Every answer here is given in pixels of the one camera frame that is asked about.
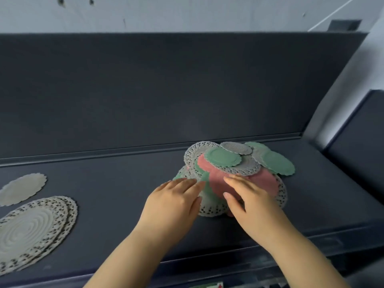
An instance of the stack of doilies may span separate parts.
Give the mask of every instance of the stack of doilies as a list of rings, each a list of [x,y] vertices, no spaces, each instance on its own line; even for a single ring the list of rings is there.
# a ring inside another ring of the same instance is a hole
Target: stack of doilies
[[[176,177],[205,181],[199,196],[202,203],[199,215],[218,216],[228,212],[224,192],[241,201],[235,190],[225,183],[224,177],[239,174],[273,196],[282,208],[288,199],[286,187],[278,176],[292,175],[295,166],[281,154],[258,142],[223,142],[216,144],[201,141],[190,146],[184,155],[183,166]]]
[[[0,219],[0,275],[24,269],[55,249],[77,218],[77,205],[64,196],[29,202]]]

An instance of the left hand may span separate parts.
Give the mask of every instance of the left hand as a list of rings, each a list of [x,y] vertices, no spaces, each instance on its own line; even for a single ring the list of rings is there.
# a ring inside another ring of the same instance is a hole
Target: left hand
[[[157,187],[147,198],[132,233],[167,252],[192,227],[200,210],[199,193],[205,182],[177,179]]]

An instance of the gray padded surface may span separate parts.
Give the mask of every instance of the gray padded surface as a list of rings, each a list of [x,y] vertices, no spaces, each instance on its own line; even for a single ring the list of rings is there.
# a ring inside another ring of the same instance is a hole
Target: gray padded surface
[[[384,91],[371,91],[326,155],[384,202]]]
[[[384,218],[380,203],[305,141],[266,145],[296,166],[296,174],[283,180],[289,198],[285,212],[300,231]],[[27,201],[65,195],[79,204],[78,221],[66,240],[35,265],[0,277],[0,285],[96,269],[135,226],[148,194],[174,177],[183,165],[183,153],[158,152],[0,168],[1,185],[32,172],[48,176],[46,186]],[[0,216],[20,205],[1,207]],[[167,258],[250,242],[233,218],[198,217],[189,234]]]
[[[0,158],[297,135],[365,36],[0,34]]]

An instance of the hand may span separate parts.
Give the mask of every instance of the hand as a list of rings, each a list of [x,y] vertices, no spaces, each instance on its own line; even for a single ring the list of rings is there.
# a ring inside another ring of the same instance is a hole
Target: hand
[[[183,178],[157,187],[147,198],[132,233],[167,252],[190,230],[199,213],[201,197],[198,196],[205,182],[196,182]]]
[[[244,210],[231,194],[224,193],[231,212],[245,232],[267,251],[271,253],[282,237],[298,232],[265,190],[238,175],[224,177],[224,180],[245,204]]]

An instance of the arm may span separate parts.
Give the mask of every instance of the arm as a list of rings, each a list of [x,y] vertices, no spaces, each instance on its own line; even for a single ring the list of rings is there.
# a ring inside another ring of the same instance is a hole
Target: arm
[[[131,234],[111,253],[85,288],[145,287],[166,252],[190,230],[204,182],[177,179],[148,197]]]
[[[241,176],[224,178],[242,197],[245,210],[224,193],[241,227],[275,259],[291,288],[349,288],[328,259],[296,230],[275,200]]]

